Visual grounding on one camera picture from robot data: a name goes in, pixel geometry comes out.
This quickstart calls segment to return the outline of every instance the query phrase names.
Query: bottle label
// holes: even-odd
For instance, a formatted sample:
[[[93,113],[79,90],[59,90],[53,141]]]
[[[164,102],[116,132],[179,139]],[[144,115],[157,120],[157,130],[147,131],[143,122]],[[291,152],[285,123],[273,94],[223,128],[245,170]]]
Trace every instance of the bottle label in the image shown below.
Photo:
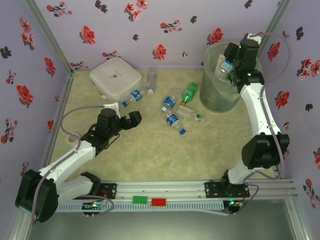
[[[184,94],[188,94],[188,95],[190,95],[191,97],[194,96],[194,93],[193,93],[192,91],[188,90],[188,89],[184,91]]]
[[[171,96],[167,96],[163,102],[166,104],[169,104],[172,109],[174,108],[174,105],[176,104],[176,100]]]
[[[166,122],[172,126],[172,124],[174,124],[176,121],[178,121],[179,119],[176,117],[176,115],[171,114],[167,119]]]
[[[138,102],[140,99],[142,99],[142,95],[138,90],[135,90],[131,93],[131,95],[135,98],[135,100]]]

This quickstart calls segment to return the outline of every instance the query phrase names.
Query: purple wall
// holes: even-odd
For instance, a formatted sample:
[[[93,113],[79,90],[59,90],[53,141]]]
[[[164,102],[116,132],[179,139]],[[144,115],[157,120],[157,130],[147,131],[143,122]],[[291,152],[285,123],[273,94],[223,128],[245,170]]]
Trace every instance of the purple wall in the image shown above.
[[[293,1],[275,32],[291,47],[287,69],[267,87],[268,101],[279,127],[289,134],[285,175],[294,179],[312,229],[319,239],[320,216],[320,49],[317,0]],[[272,37],[260,61],[266,82],[284,68],[285,43]]]
[[[68,62],[90,69],[113,56],[139,68],[201,67],[207,43],[265,31],[279,2],[35,1]]]
[[[6,240],[22,176],[42,162],[67,72],[23,1],[2,2],[0,20],[0,239]]]

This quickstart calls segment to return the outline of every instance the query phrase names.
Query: gray floor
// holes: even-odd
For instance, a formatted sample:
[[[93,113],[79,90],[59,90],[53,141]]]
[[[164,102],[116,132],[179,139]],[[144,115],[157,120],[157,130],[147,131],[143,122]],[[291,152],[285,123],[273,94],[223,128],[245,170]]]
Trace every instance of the gray floor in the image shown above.
[[[120,212],[86,219],[57,213],[30,240],[294,240],[282,201],[256,200],[237,216],[203,212]]]

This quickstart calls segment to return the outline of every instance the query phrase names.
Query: plastic bottle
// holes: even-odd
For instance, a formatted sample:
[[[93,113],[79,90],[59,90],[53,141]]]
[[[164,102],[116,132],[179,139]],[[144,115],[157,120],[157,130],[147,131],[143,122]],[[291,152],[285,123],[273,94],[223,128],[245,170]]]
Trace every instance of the plastic bottle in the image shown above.
[[[172,127],[174,130],[178,131],[181,135],[186,133],[186,130],[185,130],[183,124],[181,123],[181,121],[170,110],[164,111],[162,113],[162,115],[170,127]]]
[[[149,95],[154,94],[154,91],[156,90],[156,80],[157,80],[156,69],[154,67],[149,68],[148,78],[146,80],[146,85],[148,87]]]
[[[163,107],[161,108],[161,112],[173,109],[180,97],[181,91],[178,88],[173,88],[170,94],[164,99],[162,103]]]
[[[146,86],[141,86],[137,90],[134,90],[130,95],[126,98],[125,101],[122,102],[122,105],[124,107],[127,107],[128,105],[135,104],[140,99],[142,99],[146,93],[148,92],[148,89]]]
[[[196,114],[193,109],[182,105],[179,105],[178,110],[176,111],[176,115],[179,119],[186,119],[188,121],[195,120],[201,124],[203,124],[206,120],[204,116]]]
[[[196,91],[198,90],[198,84],[190,82],[184,93],[182,94],[182,106],[185,106],[187,103],[191,102],[192,98],[195,96]]]

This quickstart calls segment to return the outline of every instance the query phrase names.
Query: transparent trash can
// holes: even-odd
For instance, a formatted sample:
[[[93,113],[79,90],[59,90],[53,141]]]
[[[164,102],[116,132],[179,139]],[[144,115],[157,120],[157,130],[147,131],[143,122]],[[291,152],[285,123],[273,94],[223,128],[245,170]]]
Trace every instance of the transparent trash can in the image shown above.
[[[237,87],[232,86],[230,80],[221,79],[215,75],[219,56],[224,54],[229,43],[239,44],[236,41],[222,41],[211,45],[204,55],[204,71],[200,88],[200,100],[202,104],[213,112],[225,113],[231,110],[239,98]],[[256,59],[255,69],[261,71],[261,64]]]

